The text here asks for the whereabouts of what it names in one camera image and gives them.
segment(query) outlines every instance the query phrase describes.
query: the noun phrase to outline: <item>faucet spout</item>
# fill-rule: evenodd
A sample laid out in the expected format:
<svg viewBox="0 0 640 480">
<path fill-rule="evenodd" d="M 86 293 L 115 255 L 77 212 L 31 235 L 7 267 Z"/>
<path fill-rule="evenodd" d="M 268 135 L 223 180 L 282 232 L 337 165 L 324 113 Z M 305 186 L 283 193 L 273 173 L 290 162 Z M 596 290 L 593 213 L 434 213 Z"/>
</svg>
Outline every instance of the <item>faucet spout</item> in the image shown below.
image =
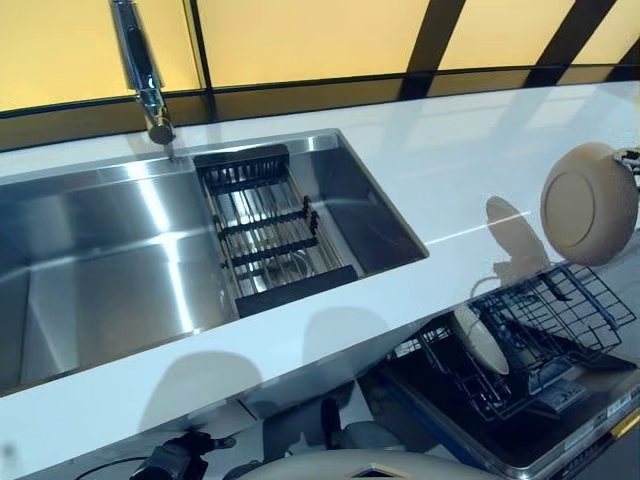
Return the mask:
<svg viewBox="0 0 640 480">
<path fill-rule="evenodd" d="M 149 138 L 160 145 L 167 145 L 175 137 L 173 125 L 160 90 L 162 81 L 140 25 L 135 3 L 131 0 L 111 0 L 111 12 L 127 86 L 136 91 L 136 101 L 144 113 Z"/>
</svg>

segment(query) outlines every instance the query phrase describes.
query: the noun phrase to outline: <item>black cable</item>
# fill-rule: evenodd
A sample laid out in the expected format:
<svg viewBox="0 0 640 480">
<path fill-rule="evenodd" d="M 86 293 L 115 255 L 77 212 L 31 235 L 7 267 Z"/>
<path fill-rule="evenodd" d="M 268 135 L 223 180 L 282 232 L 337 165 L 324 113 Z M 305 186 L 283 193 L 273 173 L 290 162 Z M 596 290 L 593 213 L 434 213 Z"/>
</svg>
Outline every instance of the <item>black cable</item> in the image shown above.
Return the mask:
<svg viewBox="0 0 640 480">
<path fill-rule="evenodd" d="M 120 460 L 114 460 L 113 462 L 105 463 L 104 465 L 100 465 L 99 467 L 92 468 L 91 470 L 87 470 L 79 477 L 76 477 L 75 480 L 81 480 L 82 478 L 85 478 L 87 475 L 91 475 L 92 473 L 97 472 L 98 470 L 102 470 L 103 468 L 112 467 L 113 465 L 118 465 L 120 463 L 146 460 L 147 458 L 148 457 L 130 457 L 130 458 L 121 458 Z"/>
</svg>

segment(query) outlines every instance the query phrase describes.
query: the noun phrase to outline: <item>dishwasher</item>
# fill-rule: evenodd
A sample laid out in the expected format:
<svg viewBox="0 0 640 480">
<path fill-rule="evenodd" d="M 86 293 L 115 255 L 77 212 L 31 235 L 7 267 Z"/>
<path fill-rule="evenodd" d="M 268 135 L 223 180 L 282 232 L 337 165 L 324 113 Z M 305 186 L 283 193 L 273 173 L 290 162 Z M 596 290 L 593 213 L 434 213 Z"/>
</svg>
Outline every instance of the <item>dishwasher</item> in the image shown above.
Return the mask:
<svg viewBox="0 0 640 480">
<path fill-rule="evenodd" d="M 593 270 L 563 263 L 472 299 L 506 375 L 465 348 L 452 312 L 376 367 L 462 463 L 511 479 L 575 477 L 640 416 L 640 370 L 614 355 L 632 311 Z"/>
</svg>

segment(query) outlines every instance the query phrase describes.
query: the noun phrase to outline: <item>sink basin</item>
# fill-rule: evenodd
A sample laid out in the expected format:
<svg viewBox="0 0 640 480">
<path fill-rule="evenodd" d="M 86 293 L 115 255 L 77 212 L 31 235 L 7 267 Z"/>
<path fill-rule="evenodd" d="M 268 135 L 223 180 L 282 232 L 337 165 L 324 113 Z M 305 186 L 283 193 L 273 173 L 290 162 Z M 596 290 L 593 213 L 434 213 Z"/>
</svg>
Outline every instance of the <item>sink basin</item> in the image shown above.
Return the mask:
<svg viewBox="0 0 640 480">
<path fill-rule="evenodd" d="M 0 395 L 427 256 L 337 130 L 9 179 L 0 208 Z"/>
</svg>

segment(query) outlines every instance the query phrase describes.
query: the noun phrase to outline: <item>dish rack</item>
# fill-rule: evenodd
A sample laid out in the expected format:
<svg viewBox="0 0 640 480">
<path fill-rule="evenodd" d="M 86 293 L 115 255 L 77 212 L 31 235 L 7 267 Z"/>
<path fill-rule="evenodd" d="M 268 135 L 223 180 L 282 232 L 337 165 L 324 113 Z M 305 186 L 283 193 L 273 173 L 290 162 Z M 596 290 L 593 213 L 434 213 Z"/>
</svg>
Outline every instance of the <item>dish rack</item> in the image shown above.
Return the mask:
<svg viewBox="0 0 640 480">
<path fill-rule="evenodd" d="M 492 333 L 509 363 L 500 375 L 480 365 L 451 328 L 451 314 L 434 319 L 392 354 L 422 350 L 429 364 L 453 381 L 487 421 L 583 392 L 563 380 L 576 366 L 602 365 L 621 343 L 620 328 L 635 315 L 587 267 L 562 264 L 517 285 L 473 300 L 470 308 Z"/>
<path fill-rule="evenodd" d="M 239 316 L 357 279 L 291 176 L 284 146 L 211 155 L 198 172 Z"/>
</svg>

